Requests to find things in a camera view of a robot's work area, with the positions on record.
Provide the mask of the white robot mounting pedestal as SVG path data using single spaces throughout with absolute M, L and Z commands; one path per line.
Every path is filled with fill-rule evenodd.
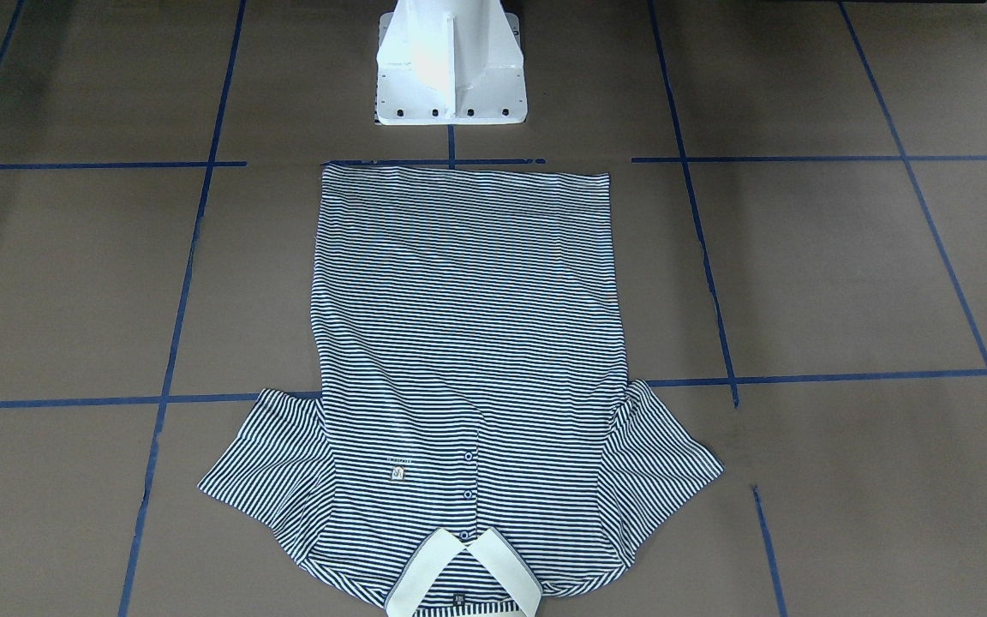
M 508 125 L 529 115 L 520 20 L 501 1 L 398 1 L 379 18 L 374 117 Z

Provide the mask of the navy white striped polo shirt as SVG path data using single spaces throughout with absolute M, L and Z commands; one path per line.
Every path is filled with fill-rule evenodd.
M 200 491 L 388 616 L 534 616 L 626 574 L 723 464 L 628 376 L 608 176 L 326 165 L 316 398 Z

